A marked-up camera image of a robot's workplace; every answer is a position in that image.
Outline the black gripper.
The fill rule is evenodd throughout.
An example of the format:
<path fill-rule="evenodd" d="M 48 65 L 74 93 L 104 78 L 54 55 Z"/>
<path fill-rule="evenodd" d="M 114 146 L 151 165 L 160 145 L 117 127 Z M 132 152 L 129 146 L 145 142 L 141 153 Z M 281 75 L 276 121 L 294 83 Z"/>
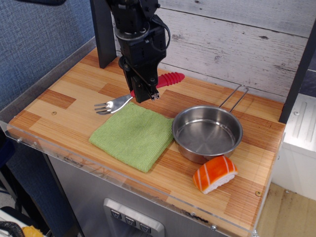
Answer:
<path fill-rule="evenodd" d="M 118 31 L 118 42 L 123 59 L 121 68 L 130 91 L 134 91 L 137 103 L 160 98 L 158 64 L 166 57 L 165 28 L 150 23 L 142 32 L 128 34 Z"/>

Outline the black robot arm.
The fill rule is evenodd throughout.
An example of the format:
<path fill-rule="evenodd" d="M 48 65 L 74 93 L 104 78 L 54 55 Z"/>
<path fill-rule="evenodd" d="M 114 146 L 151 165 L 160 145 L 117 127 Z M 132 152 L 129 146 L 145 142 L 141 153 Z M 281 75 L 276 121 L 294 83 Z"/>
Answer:
<path fill-rule="evenodd" d="M 121 51 L 119 66 L 138 103 L 158 99 L 158 65 L 166 57 L 170 30 L 155 14 L 156 0 L 107 1 Z"/>

